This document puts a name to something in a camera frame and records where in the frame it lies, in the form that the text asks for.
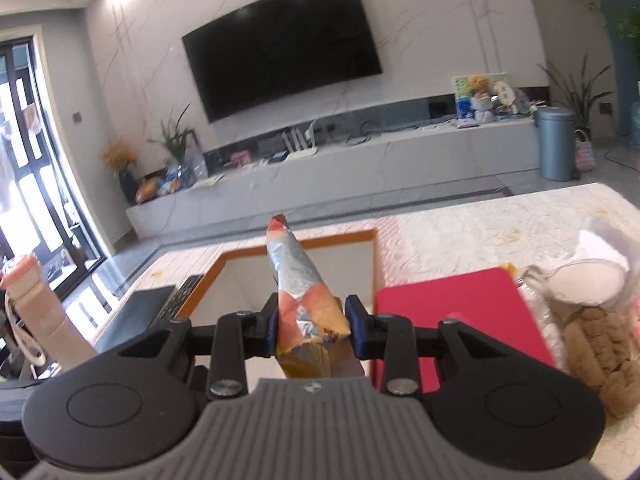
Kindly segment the green potted plant right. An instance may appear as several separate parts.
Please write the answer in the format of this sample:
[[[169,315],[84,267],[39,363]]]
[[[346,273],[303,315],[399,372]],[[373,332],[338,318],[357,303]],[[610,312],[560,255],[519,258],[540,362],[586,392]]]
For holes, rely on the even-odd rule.
[[[591,130],[591,115],[594,107],[601,100],[614,94],[613,90],[598,91],[596,89],[600,79],[612,70],[613,65],[608,64],[589,76],[589,56],[584,55],[580,71],[577,77],[572,72],[564,75],[553,63],[539,64],[538,67],[548,76],[551,83],[560,92],[559,103],[571,110],[576,117],[576,127],[582,130]]]

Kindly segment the grey blue trash bin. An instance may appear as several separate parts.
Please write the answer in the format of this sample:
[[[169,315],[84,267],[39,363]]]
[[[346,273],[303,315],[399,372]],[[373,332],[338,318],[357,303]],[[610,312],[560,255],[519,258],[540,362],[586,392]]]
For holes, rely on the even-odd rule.
[[[539,169],[551,181],[567,182],[574,178],[576,118],[565,107],[538,107],[534,123],[539,138]]]

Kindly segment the dried yellow flowers vase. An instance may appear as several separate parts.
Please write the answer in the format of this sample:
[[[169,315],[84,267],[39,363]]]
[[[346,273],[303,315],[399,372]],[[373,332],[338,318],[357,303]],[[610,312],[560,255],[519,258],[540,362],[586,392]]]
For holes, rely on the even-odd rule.
[[[127,142],[122,138],[112,139],[102,148],[100,161],[116,174],[125,200],[130,206],[134,206],[137,203],[138,180],[132,167],[136,163],[136,156]]]

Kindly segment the pink beige bag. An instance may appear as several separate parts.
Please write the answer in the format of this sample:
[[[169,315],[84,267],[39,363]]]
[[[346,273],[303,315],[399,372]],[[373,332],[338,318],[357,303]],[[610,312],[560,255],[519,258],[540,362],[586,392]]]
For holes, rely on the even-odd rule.
[[[34,367],[53,362],[71,370],[96,356],[42,277],[34,255],[16,259],[2,271],[1,289],[15,341]]]

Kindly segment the teddy bear display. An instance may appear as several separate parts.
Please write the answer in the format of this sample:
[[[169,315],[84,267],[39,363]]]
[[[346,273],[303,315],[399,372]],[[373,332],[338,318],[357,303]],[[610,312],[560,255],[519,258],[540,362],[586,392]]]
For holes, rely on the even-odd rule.
[[[507,73],[454,76],[452,83],[458,119],[488,124],[498,116],[518,114]]]

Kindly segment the green plant left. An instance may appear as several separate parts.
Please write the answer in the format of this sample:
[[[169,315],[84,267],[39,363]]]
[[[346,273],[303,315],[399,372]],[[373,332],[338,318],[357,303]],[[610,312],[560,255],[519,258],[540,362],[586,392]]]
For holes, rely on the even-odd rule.
[[[184,165],[186,160],[186,150],[189,143],[193,141],[198,143],[198,136],[195,129],[185,126],[182,123],[183,117],[189,110],[188,104],[177,118],[173,118],[169,114],[167,122],[160,122],[160,138],[149,138],[146,140],[149,144],[162,146],[164,150],[173,158],[178,165]]]

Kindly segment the red flat mat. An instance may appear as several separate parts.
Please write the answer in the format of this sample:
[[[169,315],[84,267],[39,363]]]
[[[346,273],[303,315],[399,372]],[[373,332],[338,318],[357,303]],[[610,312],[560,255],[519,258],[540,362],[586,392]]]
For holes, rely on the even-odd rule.
[[[555,366],[532,312],[503,268],[385,287],[376,293],[375,312],[400,315],[414,327],[425,328],[436,328],[445,318],[455,318],[526,356]]]

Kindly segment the white wifi router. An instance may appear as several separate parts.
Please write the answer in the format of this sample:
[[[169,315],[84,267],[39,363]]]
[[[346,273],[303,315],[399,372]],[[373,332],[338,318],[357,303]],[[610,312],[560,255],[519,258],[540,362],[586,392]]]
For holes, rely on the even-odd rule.
[[[303,159],[312,157],[318,153],[316,136],[314,135],[314,126],[316,121],[313,120],[305,131],[299,128],[292,128],[281,133],[281,139],[284,141],[286,151],[286,161]]]

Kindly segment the black tablet device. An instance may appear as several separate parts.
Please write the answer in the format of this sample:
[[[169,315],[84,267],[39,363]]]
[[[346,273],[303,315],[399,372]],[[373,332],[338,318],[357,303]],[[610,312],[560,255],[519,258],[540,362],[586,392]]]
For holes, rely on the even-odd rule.
[[[93,348],[103,353],[144,333],[175,290],[175,285],[136,290],[104,328]]]

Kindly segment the brown plush toy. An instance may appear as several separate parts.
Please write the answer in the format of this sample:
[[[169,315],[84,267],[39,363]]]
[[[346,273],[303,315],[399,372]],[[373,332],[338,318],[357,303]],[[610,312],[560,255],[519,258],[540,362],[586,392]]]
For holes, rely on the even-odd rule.
[[[622,419],[639,405],[639,364],[631,359],[622,319],[598,307],[582,308],[564,326],[570,374],[597,393],[611,416]]]

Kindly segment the white marble tv console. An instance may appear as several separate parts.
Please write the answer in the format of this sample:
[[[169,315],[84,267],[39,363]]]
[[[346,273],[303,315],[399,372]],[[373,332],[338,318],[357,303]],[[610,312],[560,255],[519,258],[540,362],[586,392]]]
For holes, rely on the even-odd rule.
[[[234,170],[127,209],[141,238],[285,212],[334,200],[405,188],[493,177],[539,166],[530,119],[385,133],[357,145],[338,144],[292,162]]]

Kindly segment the woven checkered basket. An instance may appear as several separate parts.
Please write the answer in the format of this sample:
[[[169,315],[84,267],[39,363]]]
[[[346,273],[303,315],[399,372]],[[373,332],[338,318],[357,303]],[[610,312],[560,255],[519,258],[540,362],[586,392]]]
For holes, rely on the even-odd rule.
[[[596,159],[594,158],[590,137],[588,132],[582,128],[575,130],[575,162],[576,169],[581,174],[596,168]]]

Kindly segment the black wall television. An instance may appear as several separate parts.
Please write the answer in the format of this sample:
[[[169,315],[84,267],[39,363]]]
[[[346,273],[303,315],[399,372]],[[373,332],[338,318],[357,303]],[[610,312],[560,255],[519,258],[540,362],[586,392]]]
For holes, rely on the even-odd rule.
[[[209,122],[383,73],[362,0],[258,0],[182,42]]]

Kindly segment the silver orange snack packet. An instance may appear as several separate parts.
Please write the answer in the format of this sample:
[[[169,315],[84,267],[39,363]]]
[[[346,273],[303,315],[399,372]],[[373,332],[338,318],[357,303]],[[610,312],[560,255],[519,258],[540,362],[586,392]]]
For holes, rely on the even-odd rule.
[[[276,359],[286,378],[362,376],[341,301],[332,295],[282,214],[271,218],[266,243],[278,284]]]

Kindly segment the black remote control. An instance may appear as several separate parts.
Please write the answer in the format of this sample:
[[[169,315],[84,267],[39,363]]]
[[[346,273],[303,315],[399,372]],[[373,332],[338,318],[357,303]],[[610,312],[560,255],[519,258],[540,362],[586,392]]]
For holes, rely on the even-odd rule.
[[[163,323],[174,318],[203,278],[203,274],[188,276],[178,289],[169,297],[166,304],[160,308],[160,312],[157,313],[157,316],[154,318],[154,322]]]

